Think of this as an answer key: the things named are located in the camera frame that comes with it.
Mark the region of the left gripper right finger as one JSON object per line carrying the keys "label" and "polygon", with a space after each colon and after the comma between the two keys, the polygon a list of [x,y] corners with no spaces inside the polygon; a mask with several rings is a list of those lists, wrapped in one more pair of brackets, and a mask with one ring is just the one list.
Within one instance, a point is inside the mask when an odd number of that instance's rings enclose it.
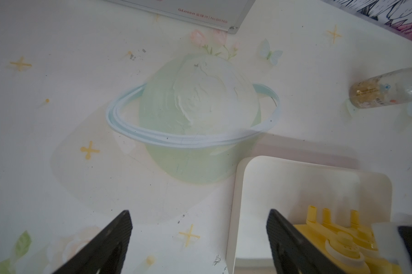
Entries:
{"label": "left gripper right finger", "polygon": [[278,274],[342,274],[344,272],[275,209],[269,212],[266,232],[274,267]]}

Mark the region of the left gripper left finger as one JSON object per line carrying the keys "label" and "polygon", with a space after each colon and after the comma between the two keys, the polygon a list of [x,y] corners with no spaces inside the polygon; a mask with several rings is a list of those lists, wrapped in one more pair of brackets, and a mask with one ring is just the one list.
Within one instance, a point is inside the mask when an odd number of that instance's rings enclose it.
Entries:
{"label": "left gripper left finger", "polygon": [[120,274],[132,230],[130,213],[124,210],[54,274]]}

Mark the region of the white rectangular tray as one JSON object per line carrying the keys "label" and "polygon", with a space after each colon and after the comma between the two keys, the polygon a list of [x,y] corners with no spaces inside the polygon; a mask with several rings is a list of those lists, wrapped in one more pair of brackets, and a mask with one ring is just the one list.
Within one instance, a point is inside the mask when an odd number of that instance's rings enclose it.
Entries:
{"label": "white rectangular tray", "polygon": [[273,268],[266,232],[270,210],[291,224],[303,224],[307,209],[328,208],[332,221],[349,227],[351,211],[360,223],[388,222],[392,182],[384,174],[290,161],[270,156],[243,159],[236,170],[225,261],[236,268]]}

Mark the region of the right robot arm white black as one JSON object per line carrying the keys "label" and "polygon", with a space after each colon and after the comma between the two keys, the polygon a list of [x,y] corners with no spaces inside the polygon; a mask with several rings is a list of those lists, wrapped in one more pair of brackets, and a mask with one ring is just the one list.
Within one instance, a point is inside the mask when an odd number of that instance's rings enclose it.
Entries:
{"label": "right robot arm white black", "polygon": [[412,224],[373,223],[371,228],[380,256],[412,274]]}

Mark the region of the small glass bottle brown cap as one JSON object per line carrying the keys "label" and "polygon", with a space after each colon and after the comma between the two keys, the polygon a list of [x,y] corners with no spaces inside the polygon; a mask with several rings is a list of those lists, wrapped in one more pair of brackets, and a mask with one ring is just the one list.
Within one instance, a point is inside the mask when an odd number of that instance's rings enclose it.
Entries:
{"label": "small glass bottle brown cap", "polygon": [[412,67],[354,83],[349,100],[362,109],[412,102]]}

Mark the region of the silver aluminium first aid case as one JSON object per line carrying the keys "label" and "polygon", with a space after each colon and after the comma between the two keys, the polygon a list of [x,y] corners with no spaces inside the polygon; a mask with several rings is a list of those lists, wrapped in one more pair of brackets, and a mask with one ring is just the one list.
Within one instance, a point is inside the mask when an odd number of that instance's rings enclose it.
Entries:
{"label": "silver aluminium first aid case", "polygon": [[112,2],[236,34],[255,0],[113,0]]}

